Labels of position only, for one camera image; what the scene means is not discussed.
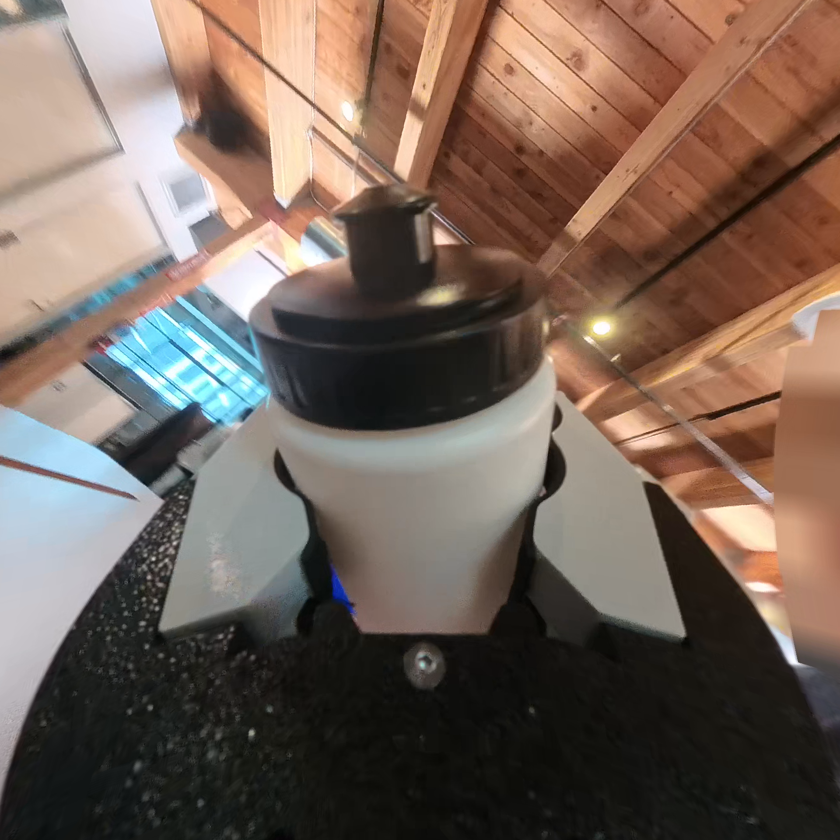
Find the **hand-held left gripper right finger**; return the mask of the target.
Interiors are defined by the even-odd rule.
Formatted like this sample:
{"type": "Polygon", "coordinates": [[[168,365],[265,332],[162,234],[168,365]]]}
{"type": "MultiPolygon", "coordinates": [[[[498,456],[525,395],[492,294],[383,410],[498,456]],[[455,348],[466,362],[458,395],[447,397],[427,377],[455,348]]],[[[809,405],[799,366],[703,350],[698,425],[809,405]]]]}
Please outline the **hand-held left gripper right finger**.
{"type": "Polygon", "coordinates": [[[604,624],[680,644],[686,628],[644,480],[562,393],[560,487],[536,511],[528,598],[548,636],[584,646],[604,624]]]}

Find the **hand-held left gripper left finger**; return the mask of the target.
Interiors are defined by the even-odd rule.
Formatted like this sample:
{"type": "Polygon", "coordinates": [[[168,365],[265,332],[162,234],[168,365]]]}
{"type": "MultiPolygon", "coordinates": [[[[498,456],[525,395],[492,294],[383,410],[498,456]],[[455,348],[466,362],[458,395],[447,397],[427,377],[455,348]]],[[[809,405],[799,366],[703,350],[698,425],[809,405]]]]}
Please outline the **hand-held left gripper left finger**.
{"type": "Polygon", "coordinates": [[[332,598],[333,567],[318,515],[286,472],[282,412],[259,408],[196,475],[159,633],[168,641],[237,624],[257,643],[299,634],[310,600],[332,598]]]}

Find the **white bottle black cap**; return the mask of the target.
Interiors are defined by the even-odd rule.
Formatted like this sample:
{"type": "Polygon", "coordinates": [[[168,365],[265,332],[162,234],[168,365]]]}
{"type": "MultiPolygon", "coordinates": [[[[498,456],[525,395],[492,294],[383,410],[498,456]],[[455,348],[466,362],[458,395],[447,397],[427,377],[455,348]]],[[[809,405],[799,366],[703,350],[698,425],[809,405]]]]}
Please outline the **white bottle black cap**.
{"type": "Polygon", "coordinates": [[[488,632],[549,460],[542,276],[436,245],[434,204],[364,190],[335,212],[348,254],[249,315],[276,449],[368,634],[488,632]]]}

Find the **black office chair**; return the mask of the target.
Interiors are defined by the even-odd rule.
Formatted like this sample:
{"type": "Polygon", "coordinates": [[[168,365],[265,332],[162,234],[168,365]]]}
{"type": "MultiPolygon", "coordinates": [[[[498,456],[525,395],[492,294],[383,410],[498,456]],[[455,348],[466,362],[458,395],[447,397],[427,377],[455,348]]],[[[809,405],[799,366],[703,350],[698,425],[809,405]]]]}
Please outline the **black office chair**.
{"type": "Polygon", "coordinates": [[[204,437],[214,426],[200,403],[192,402],[131,444],[116,461],[149,487],[174,465],[185,447],[204,437]]]}

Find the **white door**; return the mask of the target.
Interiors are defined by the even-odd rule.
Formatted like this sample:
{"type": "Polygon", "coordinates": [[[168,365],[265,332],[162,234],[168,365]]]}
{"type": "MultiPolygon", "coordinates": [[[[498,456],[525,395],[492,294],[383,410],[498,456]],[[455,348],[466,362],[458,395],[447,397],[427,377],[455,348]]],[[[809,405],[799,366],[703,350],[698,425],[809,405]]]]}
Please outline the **white door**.
{"type": "Polygon", "coordinates": [[[54,18],[3,28],[2,201],[122,154],[67,23],[54,18]]]}
{"type": "Polygon", "coordinates": [[[32,220],[2,225],[2,309],[57,307],[166,251],[138,187],[121,185],[73,199],[32,220]]]}

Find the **wooden post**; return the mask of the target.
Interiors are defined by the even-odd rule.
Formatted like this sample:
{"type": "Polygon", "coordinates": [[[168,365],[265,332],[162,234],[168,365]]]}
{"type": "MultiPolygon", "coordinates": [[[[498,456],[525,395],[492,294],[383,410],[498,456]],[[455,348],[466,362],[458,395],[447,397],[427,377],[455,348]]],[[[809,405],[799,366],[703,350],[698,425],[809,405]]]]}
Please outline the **wooden post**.
{"type": "Polygon", "coordinates": [[[287,211],[256,215],[227,231],[189,259],[164,269],[116,297],[104,308],[76,320],[39,346],[2,367],[1,404],[16,407],[33,392],[54,381],[76,363],[94,354],[102,340],[156,308],[202,285],[205,280],[244,258],[266,240],[279,236],[286,251],[299,251],[306,226],[320,212],[314,203],[287,211]]]}

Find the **wall vent grille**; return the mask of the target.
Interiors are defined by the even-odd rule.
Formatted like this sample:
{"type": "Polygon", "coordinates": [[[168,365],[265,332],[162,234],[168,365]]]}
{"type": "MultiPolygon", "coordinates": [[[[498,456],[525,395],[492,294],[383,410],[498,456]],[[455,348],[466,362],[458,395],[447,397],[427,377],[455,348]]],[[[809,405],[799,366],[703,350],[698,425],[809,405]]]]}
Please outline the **wall vent grille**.
{"type": "Polygon", "coordinates": [[[164,195],[176,217],[208,215],[211,211],[211,194],[204,179],[196,172],[181,168],[160,175],[164,195]]]}

